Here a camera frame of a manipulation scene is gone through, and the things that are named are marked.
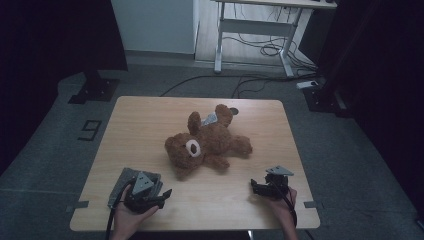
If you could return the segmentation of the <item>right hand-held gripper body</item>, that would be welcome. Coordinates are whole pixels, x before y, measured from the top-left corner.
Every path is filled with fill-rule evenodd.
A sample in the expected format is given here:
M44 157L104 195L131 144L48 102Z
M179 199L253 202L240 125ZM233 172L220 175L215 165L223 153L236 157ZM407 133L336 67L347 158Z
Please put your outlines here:
M266 170L265 176L267 196L282 199L288 194L288 177L293 173L282 166L275 166Z

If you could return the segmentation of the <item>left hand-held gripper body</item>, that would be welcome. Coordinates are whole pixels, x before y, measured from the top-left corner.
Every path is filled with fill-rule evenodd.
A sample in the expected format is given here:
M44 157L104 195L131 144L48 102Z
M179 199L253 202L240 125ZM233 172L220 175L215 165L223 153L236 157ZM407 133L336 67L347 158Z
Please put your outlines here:
M160 181L161 175L141 171L130 181L131 187L127 191L124 199L125 206L132 212L137 214L145 213L154 206L162 209L165 200L158 200L159 192L163 186Z

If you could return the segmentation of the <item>grey cloth garment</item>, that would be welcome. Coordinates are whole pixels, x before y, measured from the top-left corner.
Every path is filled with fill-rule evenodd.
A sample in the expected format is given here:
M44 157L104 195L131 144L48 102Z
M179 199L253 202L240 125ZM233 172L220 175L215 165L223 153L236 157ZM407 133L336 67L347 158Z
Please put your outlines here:
M115 208L122 196L126 196L127 191L131 187L130 181L134 179L141 170L134 170L131 168L124 168L118 177L112 192L109 195L107 206L112 209Z

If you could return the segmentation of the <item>brown teddy bear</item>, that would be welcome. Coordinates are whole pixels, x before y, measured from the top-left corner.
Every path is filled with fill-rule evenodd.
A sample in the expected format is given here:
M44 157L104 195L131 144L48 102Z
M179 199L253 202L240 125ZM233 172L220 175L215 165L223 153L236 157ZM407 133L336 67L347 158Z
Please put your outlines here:
M240 155L253 152L248 137L232 135L228 130L232 119L231 109L224 104L217 105L204 120L199 112L194 111L187 120L188 133L178 133L166 139L164 147L179 179L202 164L218 170L229 168L230 163L224 157L229 151Z

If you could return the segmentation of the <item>person's right hand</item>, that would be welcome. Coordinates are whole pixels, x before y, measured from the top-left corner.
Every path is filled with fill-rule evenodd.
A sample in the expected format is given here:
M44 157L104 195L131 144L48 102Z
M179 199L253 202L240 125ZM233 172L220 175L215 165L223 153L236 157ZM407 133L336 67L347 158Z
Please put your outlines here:
M289 193L286 195L289 202L295 206L297 191L289 187ZM295 223L289 205L282 200L265 198L266 204L278 219L283 229L295 229Z

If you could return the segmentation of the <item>person's left hand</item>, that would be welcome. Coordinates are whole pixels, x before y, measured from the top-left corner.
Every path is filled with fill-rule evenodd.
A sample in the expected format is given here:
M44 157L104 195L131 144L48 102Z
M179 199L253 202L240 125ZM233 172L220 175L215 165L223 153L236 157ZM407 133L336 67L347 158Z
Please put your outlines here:
M115 209L113 232L134 232L135 234L140 225L159 210L158 206L154 206L145 213L136 214L125 206L123 200L124 198L120 200Z

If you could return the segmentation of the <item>black tape floor mark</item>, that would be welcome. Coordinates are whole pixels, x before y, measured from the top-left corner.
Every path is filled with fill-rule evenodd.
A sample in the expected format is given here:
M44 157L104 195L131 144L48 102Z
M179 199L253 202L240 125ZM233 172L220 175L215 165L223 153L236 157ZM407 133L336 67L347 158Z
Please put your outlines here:
M93 141L96 138L100 126L100 120L87 120L81 129L82 135L78 137L78 140Z

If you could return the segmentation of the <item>dark curtain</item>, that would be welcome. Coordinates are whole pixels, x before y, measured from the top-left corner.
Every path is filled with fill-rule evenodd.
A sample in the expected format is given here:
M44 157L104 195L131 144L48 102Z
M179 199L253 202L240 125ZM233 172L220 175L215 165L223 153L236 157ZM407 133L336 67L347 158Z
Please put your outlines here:
M86 72L127 68L112 0L0 0L0 175L58 95Z
M424 217L424 0L339 0L319 67Z

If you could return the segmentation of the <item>black stand base plate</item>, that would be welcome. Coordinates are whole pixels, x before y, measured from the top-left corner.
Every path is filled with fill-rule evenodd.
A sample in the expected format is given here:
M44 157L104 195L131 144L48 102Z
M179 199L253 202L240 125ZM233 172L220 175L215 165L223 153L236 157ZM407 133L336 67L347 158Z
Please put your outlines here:
M334 79L327 80L321 87L304 88L302 93L311 112L333 113L340 118L352 117Z
M117 89L120 80L102 78L97 70L83 72L85 83L76 95L73 95L69 104L85 104L87 101L109 102Z

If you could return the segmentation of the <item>white metal frame desk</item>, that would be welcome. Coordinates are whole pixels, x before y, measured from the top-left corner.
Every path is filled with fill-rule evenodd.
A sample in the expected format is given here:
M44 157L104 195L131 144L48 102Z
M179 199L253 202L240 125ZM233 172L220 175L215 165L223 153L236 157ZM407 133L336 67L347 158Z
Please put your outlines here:
M288 56L289 48L304 9L330 9L337 8L334 0L214 0L221 4L218 18L218 42L215 50L214 72L219 74L222 71L222 40L224 33L240 33L263 36L286 37L283 50L279 53L287 77L293 77L291 62ZM297 8L298 12L290 23L240 20L225 17L225 5L228 3L266 5L278 7Z

